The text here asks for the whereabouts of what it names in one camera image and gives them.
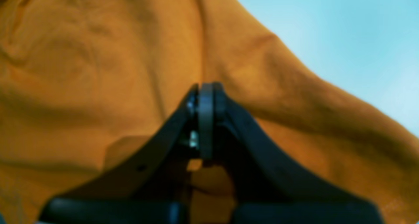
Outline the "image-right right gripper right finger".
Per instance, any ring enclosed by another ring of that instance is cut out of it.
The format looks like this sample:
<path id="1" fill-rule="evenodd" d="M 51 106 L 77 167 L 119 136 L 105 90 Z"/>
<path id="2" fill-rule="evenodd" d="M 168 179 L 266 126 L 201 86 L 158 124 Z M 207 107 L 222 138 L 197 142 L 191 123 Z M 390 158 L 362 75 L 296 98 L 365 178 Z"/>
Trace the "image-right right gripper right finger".
<path id="1" fill-rule="evenodd" d="M 231 224 L 382 224 L 377 208 L 298 164 L 220 83 L 198 96 L 200 156 L 221 163 L 238 202 Z"/>

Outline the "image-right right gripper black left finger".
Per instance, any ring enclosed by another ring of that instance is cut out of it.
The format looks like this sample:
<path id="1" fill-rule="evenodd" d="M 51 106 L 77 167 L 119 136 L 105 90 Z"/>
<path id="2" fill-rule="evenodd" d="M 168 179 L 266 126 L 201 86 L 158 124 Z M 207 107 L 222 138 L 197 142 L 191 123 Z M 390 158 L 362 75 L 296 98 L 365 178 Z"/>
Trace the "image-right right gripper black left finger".
<path id="1" fill-rule="evenodd" d="M 187 166 L 199 156 L 198 85 L 134 155 L 96 179 L 52 198 L 40 224 L 187 224 Z"/>

